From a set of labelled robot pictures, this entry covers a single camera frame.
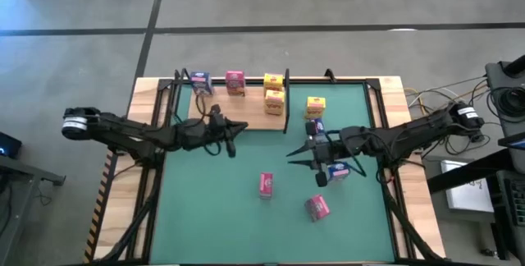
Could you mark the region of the grey equipment stand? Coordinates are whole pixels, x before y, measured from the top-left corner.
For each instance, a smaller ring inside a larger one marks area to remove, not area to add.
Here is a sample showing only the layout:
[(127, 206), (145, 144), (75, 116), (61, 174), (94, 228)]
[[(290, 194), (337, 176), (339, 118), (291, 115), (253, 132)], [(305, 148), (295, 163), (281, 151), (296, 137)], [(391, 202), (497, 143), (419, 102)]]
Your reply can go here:
[(525, 132), (525, 54), (512, 62), (488, 63), (485, 70), (490, 88), (486, 103), (504, 136)]

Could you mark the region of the wooden board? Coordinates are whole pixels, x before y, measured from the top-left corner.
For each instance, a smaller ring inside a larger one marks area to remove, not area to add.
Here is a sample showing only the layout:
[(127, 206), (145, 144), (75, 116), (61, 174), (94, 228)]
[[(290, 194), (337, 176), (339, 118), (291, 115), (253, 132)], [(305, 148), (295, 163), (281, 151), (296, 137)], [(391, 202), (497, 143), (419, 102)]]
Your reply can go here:
[(225, 77), (212, 77), (213, 95), (197, 95), (194, 93), (190, 82), (189, 74), (186, 70), (182, 71), (181, 82), (188, 86), (186, 91), (189, 93), (189, 106), (187, 117), (203, 119), (208, 122), (205, 114), (211, 111), (212, 105), (218, 104), (224, 117), (238, 122), (247, 122), (251, 131), (281, 131), (287, 132), (289, 121), (290, 102), (288, 99), (289, 88), (287, 83), (290, 75), (284, 74), (285, 106), (284, 112), (280, 115), (270, 115), (264, 112), (264, 99), (266, 92), (263, 88), (263, 78), (245, 78), (245, 95), (229, 95), (226, 91)]

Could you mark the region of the pink cereal box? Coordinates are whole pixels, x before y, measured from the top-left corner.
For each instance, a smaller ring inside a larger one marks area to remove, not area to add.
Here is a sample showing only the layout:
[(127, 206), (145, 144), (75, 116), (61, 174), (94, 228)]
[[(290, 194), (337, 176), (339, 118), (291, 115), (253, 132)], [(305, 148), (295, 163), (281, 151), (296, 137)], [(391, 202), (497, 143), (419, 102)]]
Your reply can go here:
[(228, 71), (225, 76), (226, 91), (229, 95), (245, 95), (243, 71)]
[(262, 172), (259, 178), (259, 196), (264, 199), (270, 199), (273, 195), (273, 174)]
[(331, 213), (326, 201), (320, 194), (307, 199), (304, 206), (313, 222), (319, 221)]

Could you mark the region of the black keyboard blue keys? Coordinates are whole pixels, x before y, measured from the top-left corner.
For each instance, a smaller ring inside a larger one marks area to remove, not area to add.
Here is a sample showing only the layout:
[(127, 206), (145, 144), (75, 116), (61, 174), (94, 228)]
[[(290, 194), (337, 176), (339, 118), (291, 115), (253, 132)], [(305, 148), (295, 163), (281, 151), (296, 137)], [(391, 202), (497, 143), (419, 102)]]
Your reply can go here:
[(525, 227), (525, 181), (506, 179), (504, 186), (514, 225)]

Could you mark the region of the yellow cereal box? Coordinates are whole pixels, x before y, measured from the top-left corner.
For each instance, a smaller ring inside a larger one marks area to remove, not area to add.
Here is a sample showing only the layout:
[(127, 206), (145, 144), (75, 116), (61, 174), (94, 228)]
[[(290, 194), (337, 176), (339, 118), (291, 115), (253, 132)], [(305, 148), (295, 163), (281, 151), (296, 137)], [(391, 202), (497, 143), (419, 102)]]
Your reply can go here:
[(324, 97), (307, 97), (306, 108), (304, 112), (305, 119), (322, 118), (326, 109), (326, 99)]
[(284, 76), (282, 74), (266, 73), (263, 78), (264, 92), (268, 90), (280, 91), (284, 90)]
[(267, 90), (264, 99), (264, 112), (280, 116), (284, 112), (285, 93), (278, 90)]

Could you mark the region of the black computer case blue lights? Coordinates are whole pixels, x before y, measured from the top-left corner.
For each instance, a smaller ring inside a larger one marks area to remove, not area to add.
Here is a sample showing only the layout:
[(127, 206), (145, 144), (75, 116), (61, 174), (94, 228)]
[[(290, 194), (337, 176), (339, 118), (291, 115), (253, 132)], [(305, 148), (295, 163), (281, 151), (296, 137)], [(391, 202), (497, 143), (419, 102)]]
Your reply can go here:
[(22, 143), (0, 131), (0, 155), (8, 158), (18, 159)]

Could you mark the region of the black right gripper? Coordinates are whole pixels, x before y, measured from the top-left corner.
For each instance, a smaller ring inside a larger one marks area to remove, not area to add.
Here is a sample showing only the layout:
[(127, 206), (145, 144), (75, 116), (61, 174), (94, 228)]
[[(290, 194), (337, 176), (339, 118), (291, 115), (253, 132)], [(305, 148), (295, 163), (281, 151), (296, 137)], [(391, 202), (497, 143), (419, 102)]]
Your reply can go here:
[(313, 160), (294, 160), (289, 161), (291, 164), (304, 165), (309, 167), (311, 170), (320, 170), (321, 164), (332, 164), (337, 158), (340, 158), (339, 153), (342, 151), (342, 145), (336, 143), (329, 135), (326, 130), (327, 142), (317, 143), (312, 139), (308, 138), (305, 143), (298, 149), (292, 151), (288, 156), (294, 156), (296, 154), (301, 154), (306, 151), (311, 151), (313, 153)]

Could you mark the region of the white board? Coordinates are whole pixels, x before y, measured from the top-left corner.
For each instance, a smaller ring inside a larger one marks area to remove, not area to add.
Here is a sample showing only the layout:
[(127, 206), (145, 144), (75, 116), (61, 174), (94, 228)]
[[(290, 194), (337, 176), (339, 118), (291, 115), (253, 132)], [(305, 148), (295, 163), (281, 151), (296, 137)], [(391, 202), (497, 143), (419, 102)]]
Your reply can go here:
[(483, 213), (494, 212), (485, 178), (448, 189), (445, 191), (445, 194), (450, 209)]

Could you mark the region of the grey metal desk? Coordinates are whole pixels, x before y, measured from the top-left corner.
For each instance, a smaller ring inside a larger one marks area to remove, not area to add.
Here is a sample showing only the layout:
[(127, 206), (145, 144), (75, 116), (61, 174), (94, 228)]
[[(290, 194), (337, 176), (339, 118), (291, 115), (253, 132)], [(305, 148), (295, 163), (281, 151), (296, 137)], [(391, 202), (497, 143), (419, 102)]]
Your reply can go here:
[(62, 186), (66, 177), (0, 156), (0, 266), (17, 246), (41, 181)]

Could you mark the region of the yellow black hazard tape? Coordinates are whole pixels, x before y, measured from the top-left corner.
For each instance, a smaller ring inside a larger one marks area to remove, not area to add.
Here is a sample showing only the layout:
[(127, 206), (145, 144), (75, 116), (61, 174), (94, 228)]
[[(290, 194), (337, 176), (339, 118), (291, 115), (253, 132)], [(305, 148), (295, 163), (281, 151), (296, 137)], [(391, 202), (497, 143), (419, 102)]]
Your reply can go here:
[(100, 232), (102, 231), (103, 218), (107, 207), (107, 202), (112, 187), (112, 178), (116, 169), (117, 156), (108, 151), (103, 164), (102, 178), (98, 187), (98, 194), (95, 200), (94, 212), (91, 218), (89, 234), (84, 249), (83, 263), (91, 263), (95, 259), (95, 252), (98, 244)]

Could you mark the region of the green table mat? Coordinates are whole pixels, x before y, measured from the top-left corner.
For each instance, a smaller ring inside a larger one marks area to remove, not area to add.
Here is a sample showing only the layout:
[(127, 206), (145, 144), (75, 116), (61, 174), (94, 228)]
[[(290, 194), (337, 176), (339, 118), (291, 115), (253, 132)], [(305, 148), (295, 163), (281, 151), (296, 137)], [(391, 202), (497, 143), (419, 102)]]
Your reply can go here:
[[(368, 126), (361, 85), (293, 85), (287, 132), (245, 131), (236, 156), (215, 147), (169, 153), (157, 207), (152, 264), (391, 262), (395, 258), (377, 161), (362, 156), (364, 174), (318, 187), (315, 173), (289, 161), (306, 139), (307, 97), (326, 99), (332, 131)], [(262, 172), (273, 174), (273, 195), (259, 196)], [(331, 213), (313, 222), (306, 200), (322, 195)]]

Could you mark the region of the black metal table frame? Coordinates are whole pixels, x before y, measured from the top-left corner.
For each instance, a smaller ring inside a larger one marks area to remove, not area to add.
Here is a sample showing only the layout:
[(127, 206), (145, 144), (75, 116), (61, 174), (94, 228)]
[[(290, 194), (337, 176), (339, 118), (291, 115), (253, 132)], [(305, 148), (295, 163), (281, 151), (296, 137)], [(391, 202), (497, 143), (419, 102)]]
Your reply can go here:
[[(397, 126), (409, 120), (409, 108), (404, 88), (398, 76), (365, 76), (361, 79), (367, 91), (372, 120), (376, 126)], [(177, 98), (171, 77), (144, 77), (136, 80), (130, 98), (128, 115), (138, 122), (164, 122), (165, 112), (175, 105), (169, 98)], [(127, 155), (117, 156), (112, 187), (103, 218), (95, 252), (89, 264), (100, 263), (120, 239), (137, 210), (153, 187), (154, 170), (142, 170)], [(405, 211), (422, 239), (439, 256), (445, 248), (432, 205), (427, 179), (419, 155), (413, 154), (397, 172), (389, 185), (390, 193)]]

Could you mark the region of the blue cereal box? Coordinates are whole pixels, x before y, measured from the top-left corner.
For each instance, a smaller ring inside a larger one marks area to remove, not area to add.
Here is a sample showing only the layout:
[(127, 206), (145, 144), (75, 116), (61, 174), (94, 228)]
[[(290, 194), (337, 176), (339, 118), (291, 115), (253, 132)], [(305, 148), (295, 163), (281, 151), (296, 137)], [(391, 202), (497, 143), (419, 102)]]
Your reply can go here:
[(317, 143), (327, 142), (326, 129), (321, 118), (310, 119), (305, 123), (306, 133), (309, 139)]
[(192, 71), (189, 74), (190, 85), (197, 95), (213, 95), (212, 77), (209, 72)]
[(328, 181), (345, 179), (350, 174), (350, 165), (346, 162), (335, 162), (327, 166)]

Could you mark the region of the black side desk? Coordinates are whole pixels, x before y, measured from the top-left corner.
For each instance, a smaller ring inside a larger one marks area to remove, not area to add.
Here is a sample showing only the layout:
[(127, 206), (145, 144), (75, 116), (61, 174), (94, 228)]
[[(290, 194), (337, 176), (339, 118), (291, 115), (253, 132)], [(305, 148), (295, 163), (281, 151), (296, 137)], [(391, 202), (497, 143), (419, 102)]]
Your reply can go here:
[(491, 226), (496, 250), (501, 259), (515, 256), (525, 266), (525, 227), (517, 227), (510, 214), (504, 181), (525, 181), (525, 174), (517, 172), (509, 149), (501, 149), (450, 172), (444, 172), (427, 181), (431, 193), (462, 186), (478, 179), (486, 179), (492, 206), (494, 224)]

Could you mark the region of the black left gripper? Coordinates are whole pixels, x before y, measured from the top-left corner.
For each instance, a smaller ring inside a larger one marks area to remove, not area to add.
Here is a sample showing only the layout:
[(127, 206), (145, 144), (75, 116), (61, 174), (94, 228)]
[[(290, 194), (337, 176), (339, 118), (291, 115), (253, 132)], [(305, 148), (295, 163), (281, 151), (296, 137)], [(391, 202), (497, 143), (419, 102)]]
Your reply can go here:
[(225, 137), (228, 140), (235, 138), (232, 131), (244, 131), (249, 124), (247, 122), (226, 121), (218, 104), (212, 105), (211, 111), (205, 114), (208, 124), (203, 119), (191, 118), (180, 124), (181, 146), (184, 150), (192, 150), (204, 147), (208, 144), (218, 143)]

